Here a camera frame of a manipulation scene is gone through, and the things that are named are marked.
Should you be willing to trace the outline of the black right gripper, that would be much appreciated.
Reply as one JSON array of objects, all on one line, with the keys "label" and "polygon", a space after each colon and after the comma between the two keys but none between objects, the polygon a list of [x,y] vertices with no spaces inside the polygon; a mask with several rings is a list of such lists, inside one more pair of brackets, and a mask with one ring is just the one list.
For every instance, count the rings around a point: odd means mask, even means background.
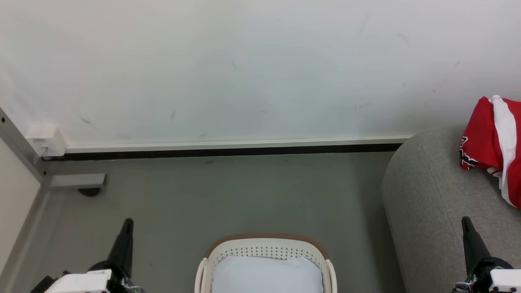
[{"label": "black right gripper", "polygon": [[462,217],[461,223],[466,274],[469,275],[470,292],[498,293],[500,288],[493,285],[492,271],[494,269],[514,269],[514,267],[500,258],[490,257],[490,253],[480,234],[476,231],[470,217]]}]

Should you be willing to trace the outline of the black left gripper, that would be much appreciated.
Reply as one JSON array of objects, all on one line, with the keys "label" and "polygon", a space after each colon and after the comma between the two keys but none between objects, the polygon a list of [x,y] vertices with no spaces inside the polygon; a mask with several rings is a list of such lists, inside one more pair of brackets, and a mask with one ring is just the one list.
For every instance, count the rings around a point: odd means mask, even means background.
[{"label": "black left gripper", "polygon": [[108,262],[93,265],[88,274],[104,274],[108,281],[101,293],[135,293],[136,287],[131,283],[133,262],[133,219],[125,219],[116,237]]}]

